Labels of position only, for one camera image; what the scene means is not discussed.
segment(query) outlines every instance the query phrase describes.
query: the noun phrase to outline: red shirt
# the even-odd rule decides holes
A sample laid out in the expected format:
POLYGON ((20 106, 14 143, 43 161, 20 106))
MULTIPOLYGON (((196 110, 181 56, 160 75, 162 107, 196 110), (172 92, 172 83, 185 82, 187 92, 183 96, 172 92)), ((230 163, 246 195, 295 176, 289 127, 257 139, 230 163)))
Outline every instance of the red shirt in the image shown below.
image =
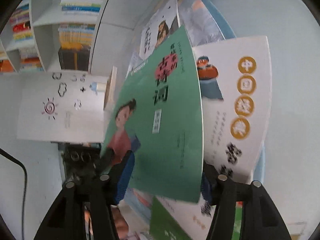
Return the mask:
POLYGON ((111 162, 111 166, 120 163, 127 151, 131 150, 131 141, 127 132, 124 129, 122 131, 116 131, 112 136, 108 147, 115 152, 115 157, 111 162))

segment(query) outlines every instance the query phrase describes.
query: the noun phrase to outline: cartoon boy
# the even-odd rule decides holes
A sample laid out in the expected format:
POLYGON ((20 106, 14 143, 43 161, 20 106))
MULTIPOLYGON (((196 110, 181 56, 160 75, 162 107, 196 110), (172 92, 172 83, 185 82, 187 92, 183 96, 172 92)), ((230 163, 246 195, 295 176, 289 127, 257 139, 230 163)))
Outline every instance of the cartoon boy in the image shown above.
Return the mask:
POLYGON ((119 107, 118 112, 116 113, 116 126, 117 131, 112 136, 108 148, 113 149, 115 152, 115 156, 111 162, 111 166, 121 163, 123 157, 127 153, 127 151, 131 149, 131 140, 124 128, 125 123, 132 115, 133 111, 136 109, 136 100, 133 98, 128 103, 119 107))
POLYGON ((198 58, 197 70, 200 81, 201 95, 209 99, 223 100, 218 82, 218 70, 214 65, 209 64, 207 56, 198 58))

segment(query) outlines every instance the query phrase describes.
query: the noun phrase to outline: gold circle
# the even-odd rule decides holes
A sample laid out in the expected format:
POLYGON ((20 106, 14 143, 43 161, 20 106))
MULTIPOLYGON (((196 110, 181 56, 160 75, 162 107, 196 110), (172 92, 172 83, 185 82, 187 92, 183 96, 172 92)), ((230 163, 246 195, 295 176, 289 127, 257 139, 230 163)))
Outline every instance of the gold circle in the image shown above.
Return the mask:
POLYGON ((251 74, 256 70, 256 68, 257 68, 257 63, 253 57, 242 57, 239 60, 238 69, 242 74, 251 74), (252 66, 250 66, 250 68, 246 69, 246 67, 243 66, 243 64, 249 63, 249 62, 252 64, 252 66))
POLYGON ((256 89, 256 81, 253 76, 250 75, 242 75, 238 80, 238 91, 241 94, 252 94, 256 89))
POLYGON ((235 111, 237 115, 249 116, 253 113, 254 102, 251 97, 241 95, 235 101, 235 111))
POLYGON ((230 131, 234 138, 245 139, 250 133, 250 124, 244 117, 238 117, 231 123, 230 131))

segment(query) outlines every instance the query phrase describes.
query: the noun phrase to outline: white book cover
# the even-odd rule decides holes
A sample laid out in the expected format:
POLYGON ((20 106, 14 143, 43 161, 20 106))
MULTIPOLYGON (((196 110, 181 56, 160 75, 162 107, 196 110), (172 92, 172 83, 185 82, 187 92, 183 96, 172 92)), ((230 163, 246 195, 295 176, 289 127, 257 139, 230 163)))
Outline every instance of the white book cover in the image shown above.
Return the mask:
POLYGON ((179 28, 177 11, 177 0, 169 0, 151 17, 141 34, 141 59, 147 59, 154 49, 179 28))
POLYGON ((193 48, 200 82, 204 160, 245 183, 258 161, 271 108, 266 36, 193 48))

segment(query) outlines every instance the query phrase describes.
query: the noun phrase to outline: children's book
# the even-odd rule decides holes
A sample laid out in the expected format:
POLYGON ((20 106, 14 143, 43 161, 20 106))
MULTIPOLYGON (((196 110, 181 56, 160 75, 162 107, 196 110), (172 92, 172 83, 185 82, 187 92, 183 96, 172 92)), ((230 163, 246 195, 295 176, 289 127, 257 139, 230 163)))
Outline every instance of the children's book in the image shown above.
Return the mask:
POLYGON ((112 165, 128 150, 135 166, 129 187, 198 202, 203 168, 201 96, 184 27, 170 35, 126 78, 107 129, 112 165))
POLYGON ((268 39, 230 39, 193 52, 202 95, 204 160, 245 183, 258 161, 270 115, 268 39))
POLYGON ((202 0, 178 0, 178 9, 192 47, 225 39, 202 0))
POLYGON ((141 34, 140 57, 147 59, 180 26, 177 0, 169 0, 146 24, 141 34))
MULTIPOLYGON (((197 204, 175 201, 163 197, 158 197, 157 200, 162 204, 169 215, 175 219, 184 232, 190 236, 191 239, 207 239, 216 206, 210 206, 210 204, 203 199, 202 195, 200 196, 197 204)), ((242 202, 236 202, 235 209, 235 223, 231 240, 240 239, 242 202)))

